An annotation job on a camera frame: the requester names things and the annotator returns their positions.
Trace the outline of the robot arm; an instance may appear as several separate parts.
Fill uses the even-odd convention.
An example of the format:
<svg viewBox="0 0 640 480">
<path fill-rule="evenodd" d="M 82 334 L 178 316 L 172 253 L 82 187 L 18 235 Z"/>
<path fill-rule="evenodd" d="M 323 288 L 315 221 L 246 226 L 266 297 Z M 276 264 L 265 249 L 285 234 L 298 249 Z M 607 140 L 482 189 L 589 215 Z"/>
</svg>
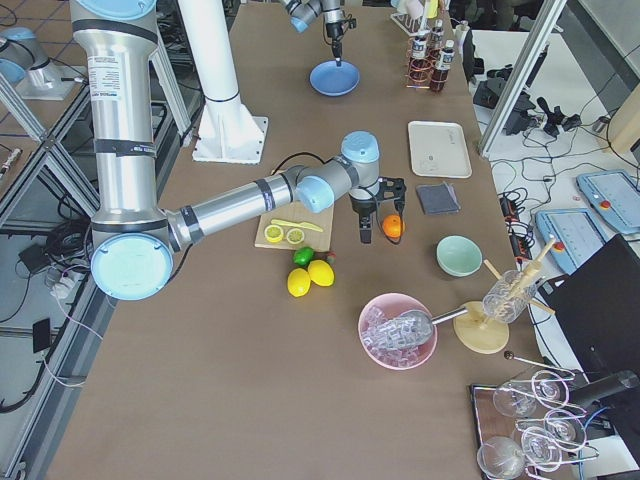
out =
<svg viewBox="0 0 640 480">
<path fill-rule="evenodd" d="M 218 1 L 179 5 L 204 96 L 194 156 L 256 164 L 268 121 L 242 103 L 224 9 Z M 90 268 L 97 286 L 140 300 L 167 285 L 173 256 L 204 237 L 292 202 L 318 213 L 340 197 L 361 203 L 378 192 L 379 148 L 365 131 L 317 168 L 286 171 L 176 212 L 157 203 L 149 63 L 160 45 L 152 1 L 74 1 L 75 41 L 85 50 L 100 206 L 91 220 Z"/>
<path fill-rule="evenodd" d="M 343 60 L 342 39 L 349 28 L 341 3 L 338 0 L 281 0 L 280 5 L 299 33 L 303 33 L 316 19 L 323 17 L 332 55 L 336 65 L 340 67 Z"/>
</svg>

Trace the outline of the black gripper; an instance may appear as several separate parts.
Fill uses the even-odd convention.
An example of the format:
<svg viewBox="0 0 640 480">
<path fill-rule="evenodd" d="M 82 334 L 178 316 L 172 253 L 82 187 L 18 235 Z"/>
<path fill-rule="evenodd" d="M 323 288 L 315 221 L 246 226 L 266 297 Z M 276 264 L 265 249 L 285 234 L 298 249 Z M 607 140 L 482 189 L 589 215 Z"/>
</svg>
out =
<svg viewBox="0 0 640 480">
<path fill-rule="evenodd" d="M 377 210 L 376 197 L 367 192 L 355 192 L 349 194 L 351 206 L 359 215 L 359 238 L 363 244 L 372 241 L 371 215 Z"/>
<path fill-rule="evenodd" d="M 332 54 L 337 66 L 342 65 L 342 38 L 344 36 L 344 21 L 339 19 L 337 21 L 326 22 L 324 24 L 325 33 L 328 41 L 331 43 Z"/>
</svg>

